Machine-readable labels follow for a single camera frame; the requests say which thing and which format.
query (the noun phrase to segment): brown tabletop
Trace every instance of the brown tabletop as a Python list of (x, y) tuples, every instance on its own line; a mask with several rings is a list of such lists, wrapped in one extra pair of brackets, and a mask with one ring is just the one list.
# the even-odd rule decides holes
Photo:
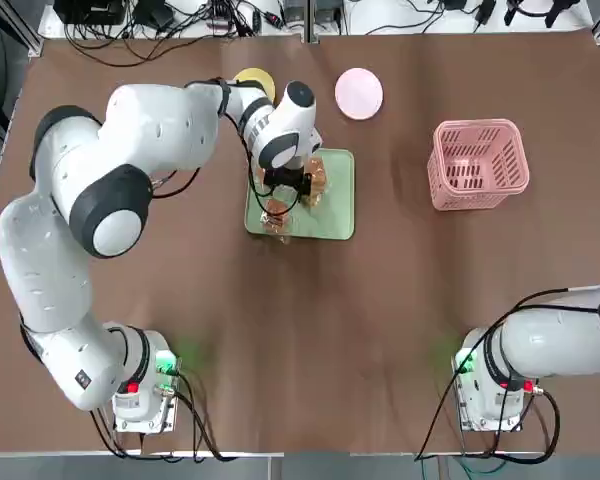
[[(121, 46), (97, 55), (130, 60)], [(536, 290), (600, 282), (600, 47), (586, 31), (324, 38), (319, 46), (298, 37), (204, 40), (116, 69), (49, 41), (29, 66), (9, 133), (0, 211), (32, 188), (33, 132), (52, 107), (76, 104), (104, 119), (118, 85), (183, 85), (253, 66), (279, 90), (292, 79), (308, 83), (325, 146), (355, 155), (353, 237), (285, 246), (248, 234), (243, 150), (223, 121), (193, 186), (152, 204), (129, 254), (93, 262), (94, 311), (155, 328), (195, 356), (223, 451), (417, 451), (450, 355), (472, 326)], [(350, 67), (370, 68), (383, 83), (384, 104), (370, 121), (347, 120), (334, 102), (335, 81)], [(425, 169), (434, 128), (493, 117), (522, 132), (527, 191), (492, 211), (436, 212)], [(600, 452), (600, 376), (543, 384), (562, 410), (559, 451)], [(460, 449), (454, 415), (448, 402), (429, 451)], [(527, 424), (502, 448), (543, 450), (537, 420)], [(471, 440), (481, 449), (489, 438)], [(176, 433), (147, 441), (148, 450), (172, 448), (191, 449), (184, 410)], [(0, 268), (0, 452), (102, 449), (89, 415), (22, 345)]]

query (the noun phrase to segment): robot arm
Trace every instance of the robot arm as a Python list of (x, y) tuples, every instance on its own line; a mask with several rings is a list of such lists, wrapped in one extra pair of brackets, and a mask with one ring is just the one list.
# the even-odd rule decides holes
[(114, 397), (114, 412), (129, 422), (165, 418), (158, 363), (173, 355), (157, 332), (103, 328), (93, 318), (88, 254), (111, 258), (133, 247), (148, 216), (151, 173), (203, 166), (223, 115), (263, 168), (301, 169), (321, 143), (315, 99), (300, 82), (277, 108), (255, 82), (128, 85), (111, 96), (103, 125), (60, 107), (36, 132), (35, 186), (0, 215), (0, 259), (25, 338), (80, 409)]
[[(548, 308), (509, 315), (465, 362), (456, 380), (464, 430), (514, 428), (522, 412), (523, 394), (533, 389), (532, 380), (600, 373), (600, 285), (569, 289), (563, 298), (543, 305)], [(479, 328), (469, 333), (454, 366), (462, 364), (485, 332)]]
[(275, 109), (255, 82), (123, 86), (111, 96), (102, 126), (87, 112), (43, 120), (34, 170), (50, 180), (50, 195), (80, 245), (95, 257), (114, 257), (140, 238), (152, 197), (150, 175), (203, 166), (213, 153), (219, 116), (236, 125), (262, 168), (301, 169), (321, 144), (315, 106), (301, 82), (287, 86)]

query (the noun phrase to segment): pink basket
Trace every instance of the pink basket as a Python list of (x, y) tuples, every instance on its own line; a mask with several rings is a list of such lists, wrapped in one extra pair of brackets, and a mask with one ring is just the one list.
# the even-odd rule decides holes
[(529, 183), (520, 131), (504, 119), (441, 123), (427, 170), (438, 210), (493, 208)]

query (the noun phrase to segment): cable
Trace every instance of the cable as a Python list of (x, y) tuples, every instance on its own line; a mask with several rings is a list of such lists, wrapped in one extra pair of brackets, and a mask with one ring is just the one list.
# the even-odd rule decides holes
[(169, 192), (169, 193), (163, 193), (163, 194), (159, 194), (159, 195), (156, 195), (154, 193), (152, 198), (155, 199), (155, 200), (160, 200), (160, 199), (163, 199), (163, 198), (175, 197), (176, 195), (184, 192), (187, 188), (189, 188), (189, 185), (191, 185), (193, 183), (193, 181), (198, 176), (199, 172), (200, 172), (200, 169), (196, 168), (194, 170), (194, 172), (193, 172), (193, 175), (191, 175), (191, 178), (189, 180), (187, 180), (187, 183), (185, 183), (183, 186), (181, 186), (180, 188), (176, 188), (174, 191)]
[(462, 13), (466, 13), (467, 15), (473, 15), (474, 13), (476, 13), (478, 10), (480, 10), (480, 5), (478, 5), (477, 7), (474, 7), (473, 9), (466, 11), (464, 8), (462, 10), (460, 10)]
[(385, 28), (397, 28), (397, 29), (405, 29), (405, 28), (415, 28), (415, 27), (419, 27), (421, 25), (426, 24), (427, 22), (429, 22), (435, 15), (436, 13), (440, 13), (442, 14), (442, 12), (444, 11), (444, 7), (443, 10), (438, 11), (437, 9), (433, 11), (433, 13), (431, 14), (431, 16), (429, 16), (429, 18), (427, 18), (426, 20), (423, 20), (422, 22), (418, 22), (418, 23), (414, 23), (412, 25), (382, 25), (380, 27), (376, 27), (373, 30), (369, 30), (367, 33), (365, 33), (365, 35), (371, 35), (372, 33), (375, 33), (379, 30), (383, 30)]
[(424, 469), (424, 462), (420, 462), (420, 473), (422, 474), (422, 480), (427, 480), (427, 472)]
[(191, 412), (191, 415), (193, 415), (193, 419), (198, 424), (198, 427), (200, 428), (200, 432), (202, 434), (202, 437), (204, 438), (205, 444), (207, 445), (207, 448), (209, 449), (209, 451), (213, 455), (213, 458), (215, 458), (216, 460), (218, 460), (220, 462), (223, 462), (223, 463), (232, 462), (234, 460), (237, 460), (238, 457), (225, 457), (224, 455), (222, 455), (218, 451), (218, 449), (215, 446), (215, 444), (209, 438), (209, 434), (207, 433), (206, 429), (204, 428), (203, 421), (200, 419), (200, 416), (198, 415), (198, 412), (195, 410), (195, 408), (193, 408), (193, 404), (189, 401), (189, 399), (187, 399), (187, 397), (185, 397), (184, 395), (182, 395), (180, 392), (176, 392), (175, 396), (182, 403), (184, 403), (186, 405), (186, 407)]
[[(191, 384), (189, 383), (189, 380), (187, 380), (187, 377), (185, 377), (184, 375), (182, 375), (182, 373), (180, 373), (180, 372), (178, 372), (178, 378), (181, 379), (182, 382), (187, 387), (187, 391), (189, 392), (189, 398), (191, 399), (191, 406), (192, 406), (192, 408), (195, 409), (195, 406), (194, 406), (194, 397), (193, 397), (193, 389), (191, 388)], [(196, 423), (194, 417), (191, 417), (191, 420), (193, 422), (193, 454), (192, 454), (193, 455), (193, 462), (194, 463), (202, 463), (202, 462), (204, 462), (204, 457), (198, 458), (198, 449), (200, 448), (200, 444), (202, 443), (202, 434), (200, 435), (200, 440), (196, 444), (196, 427), (197, 427), (197, 423)]]
[(418, 7), (416, 7), (416, 4), (413, 3), (411, 0), (405, 0), (409, 5), (411, 5), (411, 8), (413, 8), (416, 12), (418, 13), (438, 13), (438, 6), (436, 5), (436, 9), (435, 10), (422, 10)]
[(520, 3), (511, 3), (510, 6), (520, 15), (524, 15), (525, 17), (531, 18), (544, 18), (549, 15), (549, 12), (537, 13), (537, 12), (527, 12), (526, 10), (520, 7)]
[(169, 175), (167, 175), (166, 177), (162, 177), (159, 180), (154, 180), (151, 182), (151, 187), (154, 190), (157, 190), (158, 188), (162, 187), (165, 183), (167, 183), (169, 180), (171, 180), (175, 174), (178, 173), (177, 170), (174, 170), (173, 172), (171, 172)]
[(493, 458), (499, 458), (500, 460), (506, 460), (507, 462), (517, 463), (519, 465), (538, 465), (540, 463), (546, 462), (551, 458), (551, 456), (556, 451), (556, 447), (558, 445), (558, 440), (560, 439), (560, 409), (558, 408), (558, 403), (556, 402), (553, 395), (551, 395), (546, 390), (542, 394), (543, 397), (546, 397), (551, 404), (551, 408), (553, 409), (553, 436), (551, 438), (551, 443), (549, 444), (549, 448), (547, 448), (546, 452), (536, 458), (517, 458), (512, 457), (510, 455), (505, 455), (502, 453), (494, 453), (491, 455)]
[[(228, 2), (230, 3), (230, 0), (220, 0), (222, 2)], [(232, 6), (232, 18), (241, 25), (241, 28), (246, 25), (246, 20), (244, 19), (244, 15), (242, 15), (240, 12), (235, 12), (235, 7)], [(134, 31), (134, 27), (136, 26), (136, 23), (133, 19), (130, 19), (127, 24), (125, 24), (125, 26), (121, 29), (121, 31), (115, 36), (115, 37), (111, 37), (109, 40), (107, 40), (107, 42), (101, 44), (101, 45), (82, 45), (80, 43), (78, 43), (78, 41), (75, 39), (75, 35), (72, 36), (69, 34), (69, 30), (67, 25), (64, 26), (64, 30), (65, 30), (65, 36), (67, 38), (67, 40), (69, 41), (70, 45), (77, 50), (79, 53), (81, 53), (82, 55), (86, 56), (87, 58), (90, 58), (98, 63), (100, 63), (101, 65), (105, 65), (108, 67), (116, 67), (116, 68), (130, 68), (130, 67), (137, 67), (139, 65), (142, 65), (144, 63), (147, 62), (151, 62), (154, 60), (157, 60), (158, 58), (166, 55), (167, 53), (176, 50), (178, 48), (183, 48), (189, 45), (193, 45), (194, 43), (206, 39), (206, 38), (231, 38), (233, 37), (236, 33), (240, 34), (240, 32), (235, 32), (232, 29), (228, 30), (226, 33), (218, 35), (218, 34), (209, 34), (209, 35), (204, 35), (202, 37), (198, 37), (198, 38), (194, 38), (188, 42), (182, 43), (182, 44), (178, 44), (178, 45), (173, 45), (169, 48), (166, 48), (165, 50), (162, 50), (161, 52), (158, 52), (158, 49), (162, 46), (162, 44), (171, 38), (176, 37), (177, 35), (179, 36), (183, 30), (185, 30), (186, 28), (188, 28), (189, 26), (193, 25), (194, 23), (201, 21), (201, 20), (207, 20), (210, 19), (211, 17), (211, 8), (208, 4), (204, 4), (202, 5), (194, 14), (192, 15), (188, 15), (184, 20), (182, 20), (181, 22), (179, 22), (177, 25), (175, 25), (174, 27), (169, 28), (165, 35), (160, 38), (159, 40), (157, 40), (156, 45), (153, 47), (153, 49), (149, 52), (149, 54), (147, 56), (141, 55), (138, 52), (134, 51), (133, 48), (127, 43), (124, 42), (126, 49), (134, 56), (138, 59), (138, 61), (135, 62), (130, 62), (130, 63), (112, 63), (112, 62), (108, 62), (105, 60), (102, 60), (98, 57), (96, 57), (95, 55), (91, 54), (89, 52), (89, 50), (98, 50), (98, 49), (102, 49), (105, 48), (109, 45), (111, 45), (115, 40), (118, 39), (122, 39), (122, 40), (126, 40), (127, 38), (133, 38), (133, 31)]]
[(458, 463), (458, 465), (460, 465), (463, 468), (463, 470), (465, 471), (465, 473), (467, 473), (470, 478), (471, 478), (471, 474), (474, 474), (474, 475), (495, 475), (496, 473), (499, 473), (504, 467), (507, 466), (507, 461), (506, 460), (502, 460), (496, 467), (492, 468), (491, 470), (473, 470), (471, 467), (469, 467), (469, 465), (467, 465), (462, 460), (462, 457), (452, 456), (451, 458), (453, 458)]
[[(236, 122), (233, 121), (233, 118), (231, 118), (229, 115), (226, 115), (226, 117), (233, 124), (233, 126), (236, 129), (236, 132), (239, 131), (238, 130), (238, 125), (236, 125)], [(249, 181), (249, 188), (251, 188), (251, 191), (254, 194), (256, 202), (258, 202), (258, 206), (260, 207), (260, 209), (264, 213), (266, 213), (270, 217), (281, 217), (282, 215), (285, 215), (285, 214), (289, 213), (293, 209), (293, 207), (296, 206), (296, 204), (298, 203), (298, 201), (300, 200), (300, 192), (297, 193), (296, 198), (293, 201), (293, 203), (291, 204), (291, 206), (289, 208), (283, 210), (282, 212), (273, 213), (273, 212), (270, 212), (269, 210), (267, 210), (265, 208), (265, 206), (262, 205), (262, 202), (260, 201), (260, 198), (269, 197), (269, 196), (273, 195), (273, 191), (275, 190), (275, 187), (272, 187), (271, 190), (269, 192), (267, 192), (266, 194), (258, 192), (258, 190), (256, 189), (255, 180), (253, 179), (253, 168), (252, 168), (252, 165), (251, 165), (251, 153), (249, 153), (249, 148), (247, 147), (247, 144), (244, 141), (244, 138), (242, 138), (241, 135), (238, 135), (238, 136), (240, 137), (240, 142), (242, 143), (242, 147), (244, 148), (244, 153), (245, 153), (245, 155), (247, 157), (247, 179)]]
[(444, 10), (445, 9), (444, 9), (444, 5), (443, 5), (442, 10), (440, 11), (440, 15), (438, 15), (433, 22), (431, 22), (429, 25), (424, 27), (424, 29), (422, 30), (422, 33), (427, 33), (427, 30), (429, 30), (429, 27), (431, 27), (431, 25), (433, 25), (434, 23), (436, 23), (438, 20), (440, 20), (442, 18), (442, 16), (444, 15)]

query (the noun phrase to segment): green cutting board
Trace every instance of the green cutting board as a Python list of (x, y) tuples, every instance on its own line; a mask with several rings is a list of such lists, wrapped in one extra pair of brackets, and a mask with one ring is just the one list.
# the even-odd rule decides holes
[[(292, 237), (321, 238), (327, 240), (348, 240), (354, 230), (354, 191), (355, 168), (353, 155), (347, 150), (323, 148), (317, 155), (322, 157), (327, 174), (327, 189), (315, 207), (302, 203), (293, 207), (288, 235)], [(257, 235), (271, 235), (267, 232), (260, 216), (262, 210), (255, 195), (247, 184), (247, 205), (244, 213), (244, 226), (248, 232)]]

